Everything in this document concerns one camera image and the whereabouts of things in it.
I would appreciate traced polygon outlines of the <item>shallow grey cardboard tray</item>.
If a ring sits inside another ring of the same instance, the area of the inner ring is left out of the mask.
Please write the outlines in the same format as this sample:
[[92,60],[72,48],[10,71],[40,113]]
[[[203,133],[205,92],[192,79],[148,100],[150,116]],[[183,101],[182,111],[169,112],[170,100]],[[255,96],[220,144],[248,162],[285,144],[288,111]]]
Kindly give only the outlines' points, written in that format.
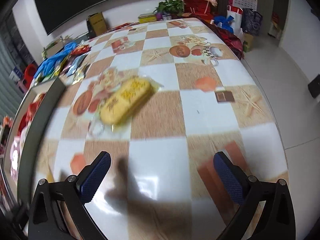
[[[28,90],[17,110],[9,131],[4,156],[1,157],[1,191],[3,201],[1,208],[3,209],[3,213],[9,218],[18,213],[19,209],[24,209],[31,205],[38,151],[48,122],[65,88],[66,85],[58,77],[36,85]],[[27,112],[28,106],[41,93],[46,93],[46,96],[37,109],[33,120],[22,129],[21,135],[17,135],[18,127]],[[17,182],[14,182],[10,175],[10,148],[15,136],[20,137],[21,153]]]

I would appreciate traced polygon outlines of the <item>yellow rice cracker packet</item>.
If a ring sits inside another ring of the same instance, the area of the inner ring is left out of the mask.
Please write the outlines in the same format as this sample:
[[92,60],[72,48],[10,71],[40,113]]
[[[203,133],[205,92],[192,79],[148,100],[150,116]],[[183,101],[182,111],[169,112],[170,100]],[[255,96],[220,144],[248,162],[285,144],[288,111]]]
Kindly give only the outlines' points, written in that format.
[[129,78],[100,107],[100,121],[115,129],[126,122],[161,87],[160,83],[148,76]]

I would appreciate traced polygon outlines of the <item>dark red snack packet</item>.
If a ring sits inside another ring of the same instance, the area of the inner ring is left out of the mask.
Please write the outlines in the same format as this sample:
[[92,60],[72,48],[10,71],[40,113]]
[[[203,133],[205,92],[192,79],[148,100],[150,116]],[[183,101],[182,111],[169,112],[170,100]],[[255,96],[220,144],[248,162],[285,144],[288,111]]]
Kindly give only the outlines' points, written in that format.
[[31,122],[33,120],[34,115],[37,111],[37,108],[38,108],[38,103],[36,103],[36,102],[31,103],[28,106],[27,112],[23,116],[23,118],[20,122],[20,125],[18,127],[17,135],[21,135],[22,129],[24,129],[27,126],[27,124],[29,124],[29,122]]

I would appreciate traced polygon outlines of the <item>red gold-print snack packet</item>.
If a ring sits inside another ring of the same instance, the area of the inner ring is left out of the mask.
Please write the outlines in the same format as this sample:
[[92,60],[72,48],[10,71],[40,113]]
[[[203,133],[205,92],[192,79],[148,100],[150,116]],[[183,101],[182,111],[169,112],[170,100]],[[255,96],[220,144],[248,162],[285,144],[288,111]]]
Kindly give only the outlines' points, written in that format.
[[36,112],[45,96],[46,93],[39,94],[35,101],[29,105],[29,109]]

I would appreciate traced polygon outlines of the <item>small colourful candy packet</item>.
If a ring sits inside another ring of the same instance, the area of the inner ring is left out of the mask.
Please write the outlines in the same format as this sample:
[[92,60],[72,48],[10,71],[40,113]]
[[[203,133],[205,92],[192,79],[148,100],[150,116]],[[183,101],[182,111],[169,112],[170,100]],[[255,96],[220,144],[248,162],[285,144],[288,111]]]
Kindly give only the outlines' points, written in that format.
[[73,77],[72,85],[79,83],[86,77],[86,73],[89,67],[90,67],[90,64],[86,64],[85,66],[81,66],[76,70]]

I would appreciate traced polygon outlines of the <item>light blue snack packet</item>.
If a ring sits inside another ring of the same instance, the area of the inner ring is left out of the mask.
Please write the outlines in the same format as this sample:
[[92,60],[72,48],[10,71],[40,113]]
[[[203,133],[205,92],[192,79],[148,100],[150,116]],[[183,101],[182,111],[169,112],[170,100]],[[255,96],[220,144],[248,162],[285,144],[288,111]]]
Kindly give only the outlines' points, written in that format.
[[80,67],[80,65],[82,64],[83,60],[85,59],[87,55],[86,54],[83,54],[83,55],[80,55],[78,57],[75,58],[75,60],[73,61],[73,63],[71,64],[68,72],[67,72],[67,77],[75,74],[76,70]]

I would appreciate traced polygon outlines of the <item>black paper bag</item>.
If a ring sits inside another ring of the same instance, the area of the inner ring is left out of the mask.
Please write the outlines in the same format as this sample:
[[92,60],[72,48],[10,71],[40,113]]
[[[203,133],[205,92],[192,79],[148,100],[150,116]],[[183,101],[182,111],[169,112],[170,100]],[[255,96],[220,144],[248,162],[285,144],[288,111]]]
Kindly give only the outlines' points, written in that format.
[[320,75],[319,74],[308,84],[308,90],[314,99],[320,95]]

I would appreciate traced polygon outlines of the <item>blue rubber gloves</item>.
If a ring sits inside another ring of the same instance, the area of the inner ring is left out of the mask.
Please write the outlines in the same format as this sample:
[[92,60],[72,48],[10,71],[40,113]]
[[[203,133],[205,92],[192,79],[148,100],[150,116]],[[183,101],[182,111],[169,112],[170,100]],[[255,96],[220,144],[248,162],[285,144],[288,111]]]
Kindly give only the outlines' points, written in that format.
[[61,62],[75,48],[76,48],[76,42],[70,42],[67,45],[65,45],[62,51],[47,58],[46,60],[44,60],[40,64],[40,66],[39,66],[38,70],[36,71],[36,73],[34,74],[33,78],[36,79],[40,74],[42,76],[47,76],[47,75],[51,74],[55,68],[55,64],[57,63],[57,61]]

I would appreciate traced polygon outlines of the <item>blue white carton box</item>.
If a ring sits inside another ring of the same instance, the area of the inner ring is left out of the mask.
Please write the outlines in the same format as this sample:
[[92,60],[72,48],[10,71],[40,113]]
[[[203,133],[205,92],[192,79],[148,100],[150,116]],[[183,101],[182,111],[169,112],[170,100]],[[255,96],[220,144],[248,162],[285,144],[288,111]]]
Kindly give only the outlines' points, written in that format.
[[14,67],[11,73],[9,74],[9,79],[14,81],[15,83],[23,80],[23,73],[19,68]]

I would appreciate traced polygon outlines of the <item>red chili snack packet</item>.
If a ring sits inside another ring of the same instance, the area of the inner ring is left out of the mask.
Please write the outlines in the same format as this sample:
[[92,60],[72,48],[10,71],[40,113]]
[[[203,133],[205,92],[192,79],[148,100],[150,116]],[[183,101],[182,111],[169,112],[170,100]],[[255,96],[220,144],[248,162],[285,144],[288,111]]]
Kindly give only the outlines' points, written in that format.
[[89,45],[80,45],[77,46],[74,50],[71,51],[71,56],[80,56],[83,55],[91,50]]

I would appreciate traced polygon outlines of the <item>black and gold bag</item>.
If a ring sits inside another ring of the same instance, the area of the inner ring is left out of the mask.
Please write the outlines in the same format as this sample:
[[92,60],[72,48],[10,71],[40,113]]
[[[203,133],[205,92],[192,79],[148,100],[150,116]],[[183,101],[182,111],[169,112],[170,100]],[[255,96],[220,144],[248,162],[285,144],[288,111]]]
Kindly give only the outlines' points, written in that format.
[[89,39],[97,37],[107,32],[107,24],[102,12],[89,15],[86,19]]

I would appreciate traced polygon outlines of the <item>blue ribbon gift bag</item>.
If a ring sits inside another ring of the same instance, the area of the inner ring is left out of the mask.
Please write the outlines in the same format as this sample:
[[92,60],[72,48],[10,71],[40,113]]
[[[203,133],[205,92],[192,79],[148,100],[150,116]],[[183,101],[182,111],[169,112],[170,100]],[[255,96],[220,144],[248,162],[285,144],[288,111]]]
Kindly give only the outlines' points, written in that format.
[[215,16],[214,17],[214,24],[224,30],[227,30],[230,33],[234,33],[233,28],[231,27],[231,23],[234,20],[233,16],[228,16],[225,18],[224,16]]

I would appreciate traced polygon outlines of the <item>dark patterned tote bag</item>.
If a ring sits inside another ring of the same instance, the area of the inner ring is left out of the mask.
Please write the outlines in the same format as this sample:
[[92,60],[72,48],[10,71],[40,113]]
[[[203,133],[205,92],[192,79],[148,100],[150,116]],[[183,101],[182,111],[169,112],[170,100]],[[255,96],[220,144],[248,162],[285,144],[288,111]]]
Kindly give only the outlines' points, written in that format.
[[263,22],[263,16],[251,8],[244,8],[242,13],[241,28],[244,33],[258,36]]

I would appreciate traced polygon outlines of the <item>yellow tin box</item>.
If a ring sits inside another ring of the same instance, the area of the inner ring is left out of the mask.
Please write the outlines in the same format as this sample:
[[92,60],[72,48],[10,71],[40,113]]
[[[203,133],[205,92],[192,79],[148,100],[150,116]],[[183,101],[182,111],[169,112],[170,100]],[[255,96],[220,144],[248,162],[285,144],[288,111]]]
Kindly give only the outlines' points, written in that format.
[[151,13],[146,13],[146,14],[140,14],[138,16],[138,22],[140,24],[142,23],[150,23],[150,22],[156,22],[157,21],[157,17],[156,14],[154,14],[153,12]]

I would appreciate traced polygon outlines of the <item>green potted plant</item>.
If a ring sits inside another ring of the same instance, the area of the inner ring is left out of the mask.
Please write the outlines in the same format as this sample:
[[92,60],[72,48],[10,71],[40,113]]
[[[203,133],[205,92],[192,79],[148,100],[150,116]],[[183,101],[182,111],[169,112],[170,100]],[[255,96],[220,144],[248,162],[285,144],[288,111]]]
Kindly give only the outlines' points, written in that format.
[[183,0],[165,0],[159,2],[153,11],[158,21],[167,21],[181,18],[184,13]]

